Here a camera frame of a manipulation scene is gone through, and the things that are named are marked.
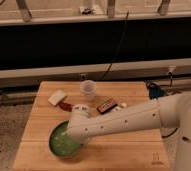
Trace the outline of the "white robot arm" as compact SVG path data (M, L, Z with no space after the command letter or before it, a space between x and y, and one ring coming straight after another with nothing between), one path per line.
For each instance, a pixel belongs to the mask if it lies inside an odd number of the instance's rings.
M191 171L191 92L152 99L118 112L90 117L84 105L76 105L67 135L83 144L87 139L141 130L180 129L173 171Z

